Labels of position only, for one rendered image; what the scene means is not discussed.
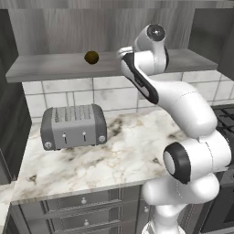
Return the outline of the dark tall cabinet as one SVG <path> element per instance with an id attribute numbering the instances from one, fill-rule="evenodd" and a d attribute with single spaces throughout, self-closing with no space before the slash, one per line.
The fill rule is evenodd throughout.
<path id="1" fill-rule="evenodd" d="M 31 124 L 22 85 L 0 74 L 0 185 L 17 180 Z"/>

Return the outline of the black hob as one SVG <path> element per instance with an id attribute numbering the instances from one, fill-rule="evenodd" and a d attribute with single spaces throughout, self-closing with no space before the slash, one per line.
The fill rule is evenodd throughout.
<path id="1" fill-rule="evenodd" d="M 234 143 L 234 104 L 212 106 L 218 119 L 217 129 Z"/>

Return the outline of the narrow grey drawer front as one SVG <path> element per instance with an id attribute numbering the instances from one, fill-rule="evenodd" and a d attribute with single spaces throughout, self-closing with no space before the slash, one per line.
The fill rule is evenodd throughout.
<path id="1" fill-rule="evenodd" d="M 144 207 L 149 208 L 149 212 L 144 212 Z M 136 221 L 136 232 L 135 234 L 142 234 L 144 226 L 148 223 L 150 217 L 151 206 L 148 205 L 142 198 L 139 201 L 138 215 Z"/>

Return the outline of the dark cabinet door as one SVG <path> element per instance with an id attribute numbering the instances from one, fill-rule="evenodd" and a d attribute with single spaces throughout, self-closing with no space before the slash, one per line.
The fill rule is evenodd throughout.
<path id="1" fill-rule="evenodd" d="M 6 9 L 0 9 L 0 61 L 4 73 L 10 70 L 17 58 L 18 50 L 9 13 Z"/>
<path id="2" fill-rule="evenodd" d="M 188 48 L 234 80 L 234 7 L 195 10 Z"/>

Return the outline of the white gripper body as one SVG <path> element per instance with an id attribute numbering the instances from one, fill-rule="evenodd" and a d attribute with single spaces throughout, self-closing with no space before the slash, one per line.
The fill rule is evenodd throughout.
<path id="1" fill-rule="evenodd" d="M 120 48 L 116 52 L 116 58 L 121 60 L 129 59 L 133 56 L 133 48 L 132 47 L 124 47 Z"/>

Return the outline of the grey two-slot toaster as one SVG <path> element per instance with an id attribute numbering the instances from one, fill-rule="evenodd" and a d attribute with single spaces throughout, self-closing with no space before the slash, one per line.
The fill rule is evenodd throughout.
<path id="1" fill-rule="evenodd" d="M 107 142 L 107 124 L 97 104 L 52 107 L 45 110 L 40 136 L 46 151 Z"/>

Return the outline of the dark oven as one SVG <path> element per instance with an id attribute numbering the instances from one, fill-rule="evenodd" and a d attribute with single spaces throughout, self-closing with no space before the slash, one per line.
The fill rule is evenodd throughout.
<path id="1" fill-rule="evenodd" d="M 234 168 L 226 171 L 201 229 L 202 233 L 234 228 Z"/>

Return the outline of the dark green avocado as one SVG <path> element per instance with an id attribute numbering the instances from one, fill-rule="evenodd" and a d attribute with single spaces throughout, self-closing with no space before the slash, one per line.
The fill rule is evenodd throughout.
<path id="1" fill-rule="evenodd" d="M 96 64 L 99 61 L 99 55 L 96 51 L 88 51 L 85 54 L 84 59 L 91 65 Z"/>

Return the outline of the grey wooden open cabinet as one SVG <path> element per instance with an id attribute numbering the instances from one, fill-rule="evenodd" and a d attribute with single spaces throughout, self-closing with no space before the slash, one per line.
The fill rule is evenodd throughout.
<path id="1" fill-rule="evenodd" d="M 130 46 L 144 27 L 166 32 L 169 72 L 215 69 L 188 48 L 195 10 L 214 2 L 157 0 L 0 0 L 9 13 L 19 58 L 10 82 L 119 76 L 119 48 Z M 99 61 L 85 59 L 96 51 Z"/>

